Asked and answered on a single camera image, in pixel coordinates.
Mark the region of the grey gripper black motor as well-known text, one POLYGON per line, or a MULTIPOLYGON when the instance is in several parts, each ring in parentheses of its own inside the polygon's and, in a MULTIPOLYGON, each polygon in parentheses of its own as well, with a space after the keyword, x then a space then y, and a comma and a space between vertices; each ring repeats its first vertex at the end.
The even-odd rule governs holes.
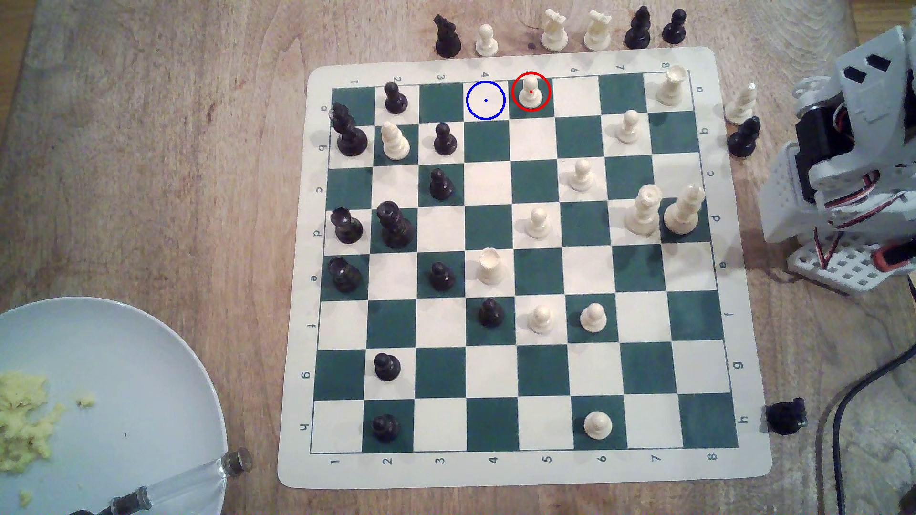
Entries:
POLYGON ((782 242, 813 227, 813 213, 880 213, 882 162, 849 107, 815 107, 796 124, 759 192, 763 237, 782 242))

